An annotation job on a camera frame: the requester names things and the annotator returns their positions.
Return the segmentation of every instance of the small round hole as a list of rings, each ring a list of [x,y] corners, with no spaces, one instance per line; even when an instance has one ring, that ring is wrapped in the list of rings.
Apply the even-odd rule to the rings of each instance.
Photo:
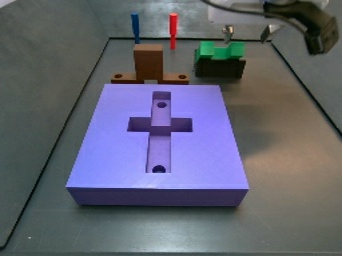
[[[168,106],[168,104],[166,104],[165,102],[158,102],[158,103],[157,103],[157,106],[158,106],[160,108],[165,108],[165,107]]]
[[[153,169],[153,173],[166,173],[166,167],[164,165],[157,165]]]

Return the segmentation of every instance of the red peg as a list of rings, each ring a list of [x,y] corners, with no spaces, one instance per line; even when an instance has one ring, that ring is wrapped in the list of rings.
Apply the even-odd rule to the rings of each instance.
[[[177,25],[178,25],[178,13],[170,13],[170,49],[177,49]]]

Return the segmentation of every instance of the purple block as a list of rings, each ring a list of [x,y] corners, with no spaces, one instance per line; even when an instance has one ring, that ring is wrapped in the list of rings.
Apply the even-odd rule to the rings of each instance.
[[[249,182],[218,86],[105,86],[67,189],[83,205],[238,206]]]

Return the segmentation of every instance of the gray table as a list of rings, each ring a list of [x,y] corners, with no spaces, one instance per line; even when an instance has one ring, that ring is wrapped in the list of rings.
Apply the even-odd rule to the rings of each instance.
[[[169,72],[221,84],[250,192],[238,208],[81,207],[66,182],[104,84],[132,71],[133,41],[113,40],[3,253],[342,252],[342,143],[271,44],[248,43],[241,80],[197,79],[198,41],[180,41]]]

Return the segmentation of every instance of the cross-shaped slot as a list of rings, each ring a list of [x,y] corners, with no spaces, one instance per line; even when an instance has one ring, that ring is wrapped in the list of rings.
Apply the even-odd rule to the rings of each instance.
[[[172,133],[193,132],[192,118],[172,118],[172,92],[153,94],[152,117],[130,117],[129,132],[149,132],[148,173],[172,173]]]

